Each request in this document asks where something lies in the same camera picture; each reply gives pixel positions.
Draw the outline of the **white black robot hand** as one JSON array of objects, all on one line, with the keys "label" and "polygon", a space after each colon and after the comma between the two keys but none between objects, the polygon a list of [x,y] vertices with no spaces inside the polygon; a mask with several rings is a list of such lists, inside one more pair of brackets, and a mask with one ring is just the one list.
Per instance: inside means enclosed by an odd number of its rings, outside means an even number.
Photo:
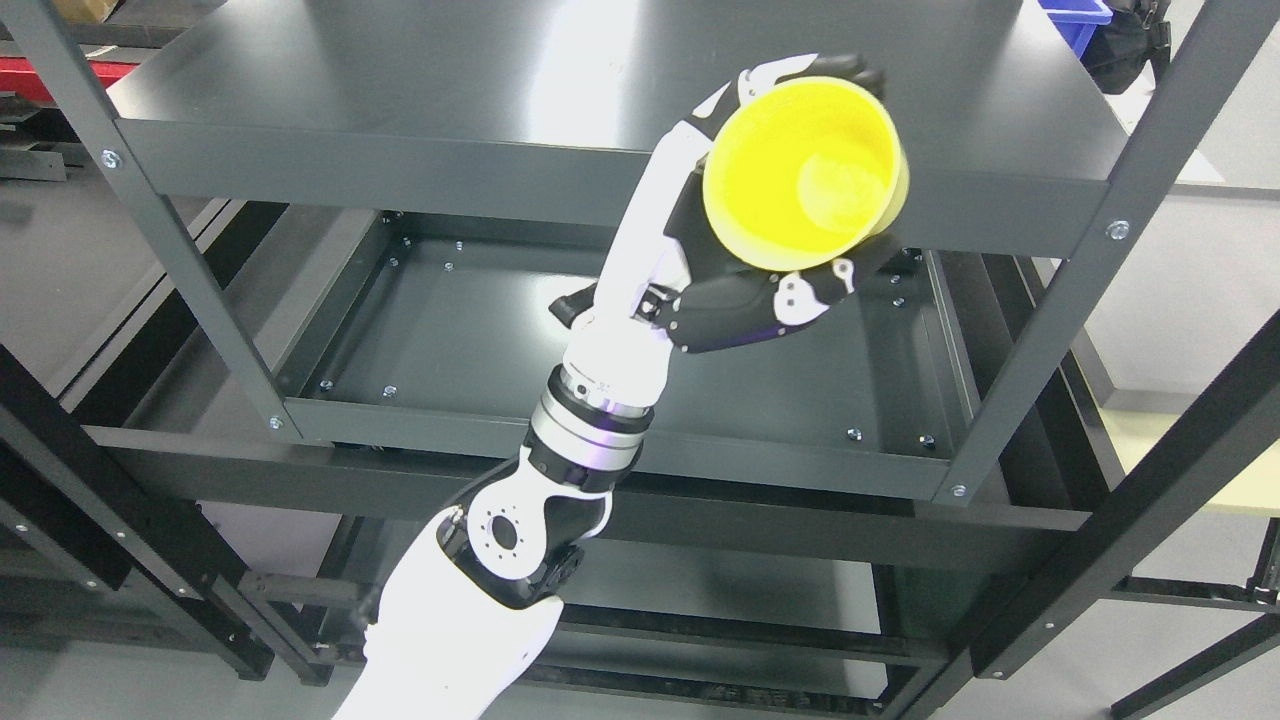
[{"label": "white black robot hand", "polygon": [[855,54],[767,61],[712,92],[658,141],[596,283],[552,305],[570,328],[559,365],[572,363],[603,380],[662,369],[667,380],[676,352],[795,334],[854,292],[870,252],[884,249],[886,231],[819,265],[772,272],[730,254],[703,204],[705,158],[730,115],[774,86],[809,76],[851,81],[884,104],[883,74]]}]

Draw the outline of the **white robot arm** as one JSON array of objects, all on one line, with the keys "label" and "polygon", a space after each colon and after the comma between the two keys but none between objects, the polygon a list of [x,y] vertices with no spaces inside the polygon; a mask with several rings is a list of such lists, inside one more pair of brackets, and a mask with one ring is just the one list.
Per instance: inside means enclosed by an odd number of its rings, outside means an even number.
[{"label": "white robot arm", "polygon": [[530,669],[664,387],[662,369],[553,370],[515,461],[451,500],[392,570],[338,719],[479,719]]}]

